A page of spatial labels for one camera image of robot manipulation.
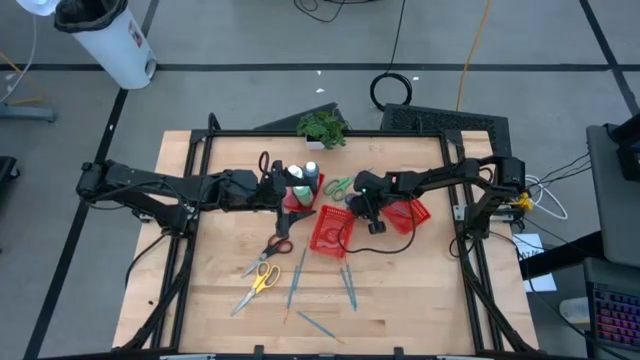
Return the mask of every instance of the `trash can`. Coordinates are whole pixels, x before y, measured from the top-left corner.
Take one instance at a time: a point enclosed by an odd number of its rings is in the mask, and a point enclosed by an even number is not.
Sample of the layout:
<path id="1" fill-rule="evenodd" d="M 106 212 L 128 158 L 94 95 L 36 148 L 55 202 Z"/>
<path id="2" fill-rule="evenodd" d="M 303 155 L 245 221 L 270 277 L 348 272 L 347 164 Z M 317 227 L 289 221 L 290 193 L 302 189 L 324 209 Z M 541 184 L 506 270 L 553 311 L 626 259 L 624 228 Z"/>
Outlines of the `trash can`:
<path id="1" fill-rule="evenodd" d="M 151 81 L 157 60 L 127 0 L 61 0 L 54 26 L 71 34 L 123 89 Z"/>

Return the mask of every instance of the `concrete floor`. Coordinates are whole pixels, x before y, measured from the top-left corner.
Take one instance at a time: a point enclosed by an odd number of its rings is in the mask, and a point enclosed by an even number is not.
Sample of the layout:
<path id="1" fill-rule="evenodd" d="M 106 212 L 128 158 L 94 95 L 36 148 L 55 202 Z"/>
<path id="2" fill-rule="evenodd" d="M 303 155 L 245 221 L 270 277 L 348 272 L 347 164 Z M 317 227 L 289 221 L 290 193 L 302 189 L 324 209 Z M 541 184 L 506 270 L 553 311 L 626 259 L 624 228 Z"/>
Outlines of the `concrete floor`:
<path id="1" fill-rule="evenodd" d="M 142 24 L 150 0 L 132 0 Z M 591 0 L 594 13 L 620 64 L 640 64 L 640 25 L 635 0 Z M 396 63 L 464 63 L 484 3 L 470 0 L 407 0 Z M 336 21 L 320 24 L 290 1 L 161 0 L 148 40 L 161 64 L 386 63 L 400 0 L 345 6 Z M 335 11 L 320 4 L 319 15 Z M 30 15 L 14 1 L 0 4 L 0 51 L 26 62 Z M 39 19 L 37 64 L 92 64 L 70 36 Z M 494 0 L 474 58 L 478 64 L 607 64 L 577 0 Z M 357 129 L 375 129 L 382 114 L 368 96 L 379 71 L 314 70 L 160 71 L 152 84 L 128 93 L 108 157 L 153 169 L 165 130 L 202 128 L 210 111 L 223 128 L 253 128 L 336 101 Z M 24 355 L 78 205 L 74 187 L 80 165 L 94 158 L 118 86 L 102 71 L 30 73 L 60 113 L 56 124 L 3 121 L 0 154 L 18 158 L 23 176 L 0 208 L 0 358 Z M 509 118 L 514 155 L 527 172 L 542 175 L 586 152 L 585 128 L 631 116 L 612 71 L 472 71 L 462 110 Z M 402 71 L 413 82 L 413 105 L 454 109 L 460 73 Z M 0 83 L 7 72 L 0 73 Z M 624 73 L 632 91 L 640 74 Z M 323 88 L 324 93 L 316 93 Z M 404 90 L 381 82 L 378 97 L 401 102 Z M 16 98 L 33 95 L 22 86 Z M 558 221 L 532 219 L 567 239 L 598 229 L 589 173 L 553 186 L 570 214 Z M 124 294 L 139 224 L 127 211 L 91 211 L 55 308 L 40 356 L 107 351 Z M 559 244 L 542 234 L 543 242 Z M 553 304 L 583 296 L 579 269 L 556 273 Z M 543 349 L 584 356 L 584 341 L 530 301 Z"/>

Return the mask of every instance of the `wooden table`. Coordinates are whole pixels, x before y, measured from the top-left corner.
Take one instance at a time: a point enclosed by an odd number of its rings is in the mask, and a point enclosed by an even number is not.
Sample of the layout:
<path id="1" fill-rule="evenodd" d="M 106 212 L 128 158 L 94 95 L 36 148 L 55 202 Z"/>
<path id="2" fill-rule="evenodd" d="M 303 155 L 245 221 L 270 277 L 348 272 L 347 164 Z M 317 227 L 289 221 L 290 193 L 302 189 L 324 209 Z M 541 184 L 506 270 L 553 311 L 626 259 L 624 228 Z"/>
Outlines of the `wooden table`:
<path id="1" fill-rule="evenodd" d="M 189 135 L 187 131 L 165 133 L 156 172 L 182 176 Z M 463 139 L 468 157 L 491 153 L 486 133 L 463 132 Z M 310 152 L 302 139 L 295 137 L 216 137 L 209 173 L 247 168 L 257 173 L 258 157 L 263 150 L 270 153 L 272 161 L 280 159 L 285 166 L 316 161 L 328 179 L 355 174 L 371 166 L 373 172 L 383 175 L 385 171 L 425 171 L 443 165 L 440 142 L 435 138 L 348 138 L 344 148 Z M 455 154 L 455 149 L 452 147 L 450 152 Z M 230 317 L 231 310 L 254 281 L 253 275 L 245 279 L 240 275 L 274 233 L 275 216 L 203 213 L 180 352 L 251 353 L 255 345 L 262 344 L 267 353 L 390 354 L 394 346 L 402 346 L 407 354 L 473 354 L 460 264 L 448 253 L 454 228 L 447 190 L 427 192 L 420 201 L 430 211 L 431 219 L 418 227 L 416 239 L 407 251 L 397 255 L 365 252 L 348 257 L 358 297 L 357 312 L 349 303 L 336 259 L 308 251 L 286 324 L 283 316 L 293 270 L 317 216 L 291 228 L 290 240 L 294 243 L 291 254 L 269 259 L 283 271 L 277 284 Z M 321 204 L 343 206 L 324 195 L 317 199 L 316 208 Z M 491 229 L 511 235 L 504 224 L 492 224 Z M 158 234 L 155 223 L 143 224 L 137 252 Z M 358 221 L 350 246 L 397 249 L 408 239 L 409 235 L 397 235 L 390 224 L 385 234 L 371 236 L 366 222 Z M 129 340 L 153 309 L 151 304 L 157 303 L 168 243 L 162 243 L 142 258 L 131 273 L 114 346 Z M 497 236 L 484 244 L 496 304 L 523 339 L 537 347 L 513 245 Z M 485 348 L 491 348 L 486 315 L 479 300 L 478 307 Z M 333 331 L 346 344 L 312 327 L 296 314 L 298 310 Z M 171 308 L 165 322 L 164 345 L 169 343 L 173 316 Z"/>

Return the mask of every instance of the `bottle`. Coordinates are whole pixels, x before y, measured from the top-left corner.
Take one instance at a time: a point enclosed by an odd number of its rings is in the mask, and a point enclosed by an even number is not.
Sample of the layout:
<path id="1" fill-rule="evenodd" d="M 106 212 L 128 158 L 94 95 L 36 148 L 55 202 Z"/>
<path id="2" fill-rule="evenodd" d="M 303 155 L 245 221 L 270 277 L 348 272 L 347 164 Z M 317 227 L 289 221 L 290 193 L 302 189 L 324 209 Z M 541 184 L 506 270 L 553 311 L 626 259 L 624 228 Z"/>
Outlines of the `bottle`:
<path id="1" fill-rule="evenodd" d="M 313 161 L 309 161 L 307 165 L 305 165 L 304 169 L 304 177 L 309 179 L 311 182 L 311 192 L 318 192 L 318 175 L 320 174 L 320 169 L 318 168 L 318 164 Z"/>
<path id="2" fill-rule="evenodd" d="M 304 178 L 304 173 L 298 166 L 291 165 L 288 167 L 288 170 L 291 175 L 299 179 Z M 313 193 L 311 193 L 311 189 L 308 186 L 294 186 L 293 195 L 295 195 L 302 206 L 308 207 L 313 204 Z"/>

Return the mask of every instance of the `green plant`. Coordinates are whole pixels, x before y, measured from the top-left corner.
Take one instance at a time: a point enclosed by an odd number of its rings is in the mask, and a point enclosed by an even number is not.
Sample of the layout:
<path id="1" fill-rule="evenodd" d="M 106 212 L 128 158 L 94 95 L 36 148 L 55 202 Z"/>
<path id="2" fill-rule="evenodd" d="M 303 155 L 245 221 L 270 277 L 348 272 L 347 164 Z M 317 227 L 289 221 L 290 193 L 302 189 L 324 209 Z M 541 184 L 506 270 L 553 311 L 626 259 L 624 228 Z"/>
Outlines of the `green plant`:
<path id="1" fill-rule="evenodd" d="M 338 121 L 334 114 L 321 111 L 305 114 L 298 123 L 298 135 L 309 136 L 320 141 L 325 148 L 332 149 L 336 145 L 345 145 L 342 130 L 345 124 Z"/>

